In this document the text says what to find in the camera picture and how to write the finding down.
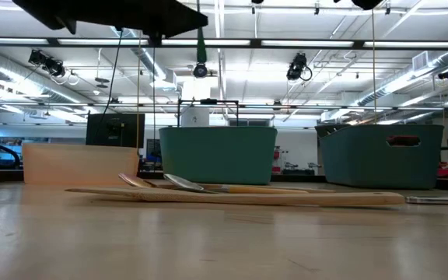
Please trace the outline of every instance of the wooden table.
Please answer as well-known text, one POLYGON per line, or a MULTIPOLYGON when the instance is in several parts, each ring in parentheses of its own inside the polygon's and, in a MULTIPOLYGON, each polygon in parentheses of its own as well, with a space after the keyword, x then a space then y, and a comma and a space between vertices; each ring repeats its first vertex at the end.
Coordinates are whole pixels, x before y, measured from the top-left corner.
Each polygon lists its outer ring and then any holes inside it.
POLYGON ((140 203, 63 189, 0 184, 0 279, 448 279, 448 205, 140 203))

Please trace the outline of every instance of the teal plastic bin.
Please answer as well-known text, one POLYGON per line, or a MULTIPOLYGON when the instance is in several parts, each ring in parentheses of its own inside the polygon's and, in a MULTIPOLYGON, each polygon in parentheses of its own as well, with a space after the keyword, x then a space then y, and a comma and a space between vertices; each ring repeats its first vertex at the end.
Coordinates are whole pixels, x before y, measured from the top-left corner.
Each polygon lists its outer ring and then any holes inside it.
MULTIPOLYGON (((320 126, 318 131, 330 130, 320 126)), ((326 180, 352 187, 431 189, 443 126, 356 125, 320 138, 326 180)))
POLYGON ((274 128, 161 128, 163 172, 198 183, 268 184, 274 128))

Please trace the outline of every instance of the bin handle cutout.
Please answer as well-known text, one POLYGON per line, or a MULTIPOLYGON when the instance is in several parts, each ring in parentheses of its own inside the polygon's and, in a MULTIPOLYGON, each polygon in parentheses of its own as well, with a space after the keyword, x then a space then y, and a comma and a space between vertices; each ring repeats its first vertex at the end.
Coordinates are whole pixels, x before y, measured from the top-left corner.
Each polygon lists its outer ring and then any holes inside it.
POLYGON ((421 139, 414 135, 392 135, 387 137, 390 147, 417 147, 421 145, 421 139))

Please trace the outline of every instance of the beige box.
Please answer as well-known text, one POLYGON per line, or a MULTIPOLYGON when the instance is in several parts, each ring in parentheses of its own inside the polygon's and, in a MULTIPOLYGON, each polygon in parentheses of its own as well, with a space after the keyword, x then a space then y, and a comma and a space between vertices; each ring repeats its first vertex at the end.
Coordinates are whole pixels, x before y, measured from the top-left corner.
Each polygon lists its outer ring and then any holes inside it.
POLYGON ((136 148, 23 144, 22 156, 26 184, 125 184, 118 174, 138 170, 136 148))

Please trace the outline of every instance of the black monitor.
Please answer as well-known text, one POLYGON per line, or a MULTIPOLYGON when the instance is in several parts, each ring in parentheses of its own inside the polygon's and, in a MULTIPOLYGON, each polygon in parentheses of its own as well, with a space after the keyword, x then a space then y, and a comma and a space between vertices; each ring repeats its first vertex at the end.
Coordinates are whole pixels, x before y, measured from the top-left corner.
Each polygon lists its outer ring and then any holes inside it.
MULTIPOLYGON (((92 114, 87 120, 86 145, 136 147, 136 114, 92 114)), ((139 114, 139 148, 143 147, 145 115, 139 114)))

